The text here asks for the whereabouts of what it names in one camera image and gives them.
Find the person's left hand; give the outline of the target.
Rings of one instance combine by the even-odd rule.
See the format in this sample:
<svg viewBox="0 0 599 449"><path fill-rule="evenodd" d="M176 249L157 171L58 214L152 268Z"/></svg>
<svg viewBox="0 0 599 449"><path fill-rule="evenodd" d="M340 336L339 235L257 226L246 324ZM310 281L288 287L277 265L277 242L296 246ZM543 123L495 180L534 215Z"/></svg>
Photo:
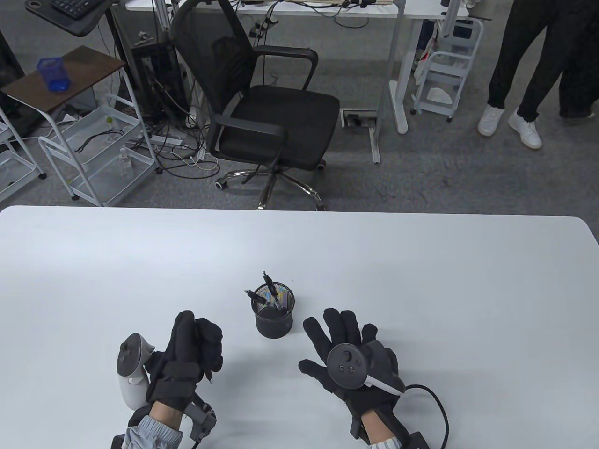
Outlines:
<svg viewBox="0 0 599 449"><path fill-rule="evenodd" d="M154 351L144 363L149 376L146 400L183 412L203 378L212 379L223 366L222 329L185 310L174 320L163 351Z"/></svg>

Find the person's right hand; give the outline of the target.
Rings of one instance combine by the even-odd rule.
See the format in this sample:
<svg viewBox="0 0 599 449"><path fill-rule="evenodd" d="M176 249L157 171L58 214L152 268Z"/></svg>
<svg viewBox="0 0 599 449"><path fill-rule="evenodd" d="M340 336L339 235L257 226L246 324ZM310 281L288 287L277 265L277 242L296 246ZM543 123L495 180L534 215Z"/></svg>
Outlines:
<svg viewBox="0 0 599 449"><path fill-rule="evenodd" d="M323 318L330 336L325 335L314 317L308 317L302 323L304 331L323 362L327 360L331 350L339 344L349 343L361 346L377 340L377 327L373 324L365 324L360 329L357 317L352 311L327 308L323 312ZM391 416L399 400L398 396L390 395L376 387L342 389L332 380L325 366L308 359L299 361L298 368L301 373L317 380L326 391L340 398L347 405L351 415L356 418L361 418L370 411L376 411L382 416Z"/></svg>

